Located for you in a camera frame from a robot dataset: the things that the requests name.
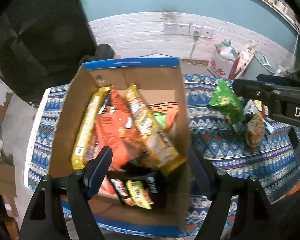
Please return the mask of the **green snack bag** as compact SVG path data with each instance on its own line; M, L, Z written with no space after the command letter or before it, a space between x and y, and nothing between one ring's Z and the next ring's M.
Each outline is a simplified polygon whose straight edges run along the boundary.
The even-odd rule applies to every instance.
M209 105L216 107L232 125L244 119L241 101L224 80L218 81Z

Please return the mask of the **black yellow snack bag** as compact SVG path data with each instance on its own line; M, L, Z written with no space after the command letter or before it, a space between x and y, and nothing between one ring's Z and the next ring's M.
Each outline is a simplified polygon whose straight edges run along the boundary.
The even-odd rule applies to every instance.
M159 170L136 173L109 172L107 179L122 205L165 209L167 182Z

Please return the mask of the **silver orange snack bag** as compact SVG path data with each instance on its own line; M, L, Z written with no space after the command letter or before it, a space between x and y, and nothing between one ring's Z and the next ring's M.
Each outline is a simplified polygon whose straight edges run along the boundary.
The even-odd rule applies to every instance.
M267 107L259 100L249 99L244 107L245 141L250 148L256 148L275 129L266 119Z

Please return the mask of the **pale green waste bin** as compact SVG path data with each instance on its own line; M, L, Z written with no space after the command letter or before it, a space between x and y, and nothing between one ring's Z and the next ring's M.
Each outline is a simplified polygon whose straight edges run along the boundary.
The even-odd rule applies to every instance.
M259 74L274 75L275 72L275 64L273 64L262 52L255 51L253 58L243 72L242 79L256 80Z

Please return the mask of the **white red carton box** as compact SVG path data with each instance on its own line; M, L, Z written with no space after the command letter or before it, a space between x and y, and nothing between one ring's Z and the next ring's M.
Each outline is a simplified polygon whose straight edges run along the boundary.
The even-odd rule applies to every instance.
M215 45L207 70L216 77L239 78L253 58L256 44L249 41L243 50L236 50L230 40Z

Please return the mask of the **blue patterned bed cover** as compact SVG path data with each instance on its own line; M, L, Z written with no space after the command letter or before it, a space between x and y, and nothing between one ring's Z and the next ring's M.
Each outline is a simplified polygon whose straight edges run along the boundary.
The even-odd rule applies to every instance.
M288 133L295 132L300 141L300 128L270 120L274 133L265 136L254 152L249 152L242 135L234 135L219 111L208 104L218 78L184 75L190 115L192 144L204 158L234 177L255 175L270 201L282 197L300 180L297 160ZM52 142L68 85L45 91L36 114L26 154L24 185L35 190L47 173L52 155ZM196 235L210 207L195 182L191 184L190 207L185 224L176 226L141 225L96 217L98 225L108 231L145 237L191 237Z

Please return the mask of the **yellow snack bag long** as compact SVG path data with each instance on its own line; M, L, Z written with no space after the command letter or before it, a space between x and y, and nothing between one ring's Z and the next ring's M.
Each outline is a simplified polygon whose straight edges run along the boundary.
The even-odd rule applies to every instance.
M109 86L101 87L91 97L71 156L71 165L74 170L83 169L89 160L96 158L98 155L99 146L95 121L98 111L109 92Z

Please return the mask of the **yellow orange snack bag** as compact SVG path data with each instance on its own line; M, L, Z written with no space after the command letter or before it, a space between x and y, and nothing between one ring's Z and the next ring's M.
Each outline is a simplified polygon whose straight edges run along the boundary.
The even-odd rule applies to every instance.
M186 158L178 153L163 128L153 116L137 86L132 83L125 94L134 124L154 165L169 176Z

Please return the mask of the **blue cardboard box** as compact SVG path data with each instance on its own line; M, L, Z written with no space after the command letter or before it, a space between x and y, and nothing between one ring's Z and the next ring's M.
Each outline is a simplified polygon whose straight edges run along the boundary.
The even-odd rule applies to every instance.
M175 57L83 63L54 132L48 172L66 177L75 223L147 236L181 234L189 120Z

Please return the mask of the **black round speaker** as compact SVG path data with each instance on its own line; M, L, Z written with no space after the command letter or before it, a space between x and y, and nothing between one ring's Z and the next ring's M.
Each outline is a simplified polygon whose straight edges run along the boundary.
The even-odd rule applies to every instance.
M115 52L110 45L104 43L97 46L95 56L97 60L113 59Z

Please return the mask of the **black hanging coat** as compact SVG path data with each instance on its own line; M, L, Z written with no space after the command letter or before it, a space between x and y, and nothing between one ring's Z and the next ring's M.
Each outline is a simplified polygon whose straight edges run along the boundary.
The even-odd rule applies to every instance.
M69 83L95 51L79 0L13 0L0 16L0 70L24 101Z

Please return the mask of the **white wall socket strip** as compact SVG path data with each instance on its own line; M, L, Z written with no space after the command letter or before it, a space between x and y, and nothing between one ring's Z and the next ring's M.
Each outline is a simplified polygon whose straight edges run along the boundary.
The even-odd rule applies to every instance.
M164 23L164 33L173 35L194 36L212 38L215 29L197 24Z

